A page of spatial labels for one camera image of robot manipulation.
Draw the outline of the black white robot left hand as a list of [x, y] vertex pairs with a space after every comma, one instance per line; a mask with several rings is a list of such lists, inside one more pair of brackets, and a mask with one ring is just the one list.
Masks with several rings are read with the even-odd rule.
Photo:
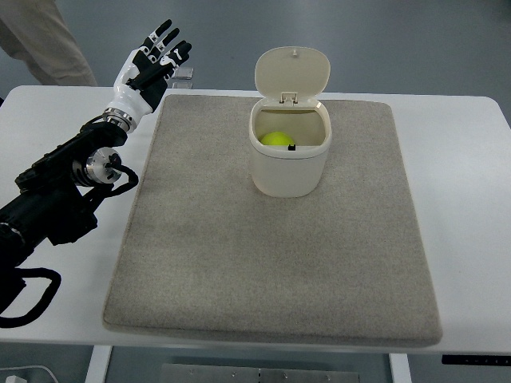
[[192, 45], [176, 42], [180, 30], [164, 21], [135, 48], [117, 75], [113, 99], [103, 119], [131, 132], [143, 116], [155, 112], [168, 87], [168, 80], [189, 59]]

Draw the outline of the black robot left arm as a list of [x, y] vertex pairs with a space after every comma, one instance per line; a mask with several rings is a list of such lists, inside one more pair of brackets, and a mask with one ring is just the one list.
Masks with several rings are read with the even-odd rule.
[[136, 126], [127, 113], [106, 109], [16, 178], [20, 194], [1, 210], [1, 309], [14, 302], [27, 279], [50, 283], [26, 314], [2, 317], [3, 329], [38, 319], [61, 284], [55, 270], [21, 267], [35, 247], [45, 239], [53, 245], [76, 242], [97, 227], [94, 212], [105, 199], [137, 186], [137, 174], [123, 165], [115, 150]]

